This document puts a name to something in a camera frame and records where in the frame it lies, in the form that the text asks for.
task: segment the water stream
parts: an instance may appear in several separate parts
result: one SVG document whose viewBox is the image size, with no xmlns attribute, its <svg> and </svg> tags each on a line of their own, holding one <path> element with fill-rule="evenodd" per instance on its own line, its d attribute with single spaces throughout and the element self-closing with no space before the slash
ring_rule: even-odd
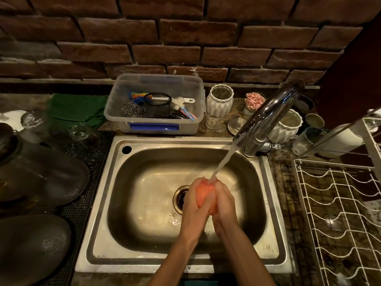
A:
<svg viewBox="0 0 381 286">
<path fill-rule="evenodd" d="M 217 169 L 213 172 L 212 174 L 212 177 L 209 179 L 208 181 L 208 184 L 214 182 L 215 178 L 216 178 L 216 175 L 218 174 L 218 172 L 224 167 L 224 165 L 227 164 L 227 162 L 230 160 L 230 158 L 232 157 L 232 155 L 236 152 L 236 150 L 239 149 L 239 146 L 236 146 L 235 144 L 231 144 L 230 145 L 230 149 L 229 151 L 227 152 L 226 156 L 224 157 L 224 159 L 219 163 Z"/>
</svg>

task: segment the clear plastic bin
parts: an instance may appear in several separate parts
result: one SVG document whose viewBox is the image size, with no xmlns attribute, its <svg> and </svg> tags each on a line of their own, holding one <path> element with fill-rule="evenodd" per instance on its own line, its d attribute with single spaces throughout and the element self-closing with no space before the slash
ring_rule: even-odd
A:
<svg viewBox="0 0 381 286">
<path fill-rule="evenodd" d="M 130 101 L 128 93 L 161 92 L 175 98 L 195 99 L 186 109 L 197 117 L 190 119 L 154 119 L 124 117 L 124 103 Z M 161 74 L 122 74 L 115 81 L 104 109 L 104 116 L 124 133 L 195 134 L 205 112 L 205 90 L 198 76 Z"/>
</svg>

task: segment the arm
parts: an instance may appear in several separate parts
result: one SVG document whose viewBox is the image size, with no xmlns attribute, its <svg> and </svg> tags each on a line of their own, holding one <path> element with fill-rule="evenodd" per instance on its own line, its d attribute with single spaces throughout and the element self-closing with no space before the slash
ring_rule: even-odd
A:
<svg viewBox="0 0 381 286">
<path fill-rule="evenodd" d="M 196 204 L 196 187 L 205 178 L 196 179 L 185 194 L 180 234 L 169 250 L 164 263 L 156 271 L 148 286 L 177 286 L 209 217 L 209 209 L 216 199 L 210 192 L 202 207 Z"/>
<path fill-rule="evenodd" d="M 218 214 L 213 216 L 216 234 L 226 248 L 241 286 L 275 286 L 249 238 L 239 227 L 234 197 L 226 185 L 216 182 Z"/>
</svg>

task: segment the drain strainer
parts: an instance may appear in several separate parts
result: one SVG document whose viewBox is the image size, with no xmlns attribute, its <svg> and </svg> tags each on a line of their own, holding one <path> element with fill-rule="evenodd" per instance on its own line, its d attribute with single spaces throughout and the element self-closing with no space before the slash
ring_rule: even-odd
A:
<svg viewBox="0 0 381 286">
<path fill-rule="evenodd" d="M 173 195 L 173 206 L 176 212 L 180 215 L 183 214 L 184 198 L 185 194 L 189 190 L 189 185 L 179 187 Z"/>
</svg>

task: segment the stainless steel sink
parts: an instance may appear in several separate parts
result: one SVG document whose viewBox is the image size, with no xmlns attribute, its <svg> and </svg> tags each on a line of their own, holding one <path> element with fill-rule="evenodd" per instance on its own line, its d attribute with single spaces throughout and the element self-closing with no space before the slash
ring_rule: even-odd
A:
<svg viewBox="0 0 381 286">
<path fill-rule="evenodd" d="M 117 136 L 76 264 L 79 272 L 154 273 L 176 240 L 182 197 L 210 177 L 229 138 Z M 236 152 L 217 177 L 236 199 L 240 226 L 270 272 L 292 272 L 279 200 L 266 157 Z M 209 218 L 187 273 L 229 271 Z"/>
</svg>

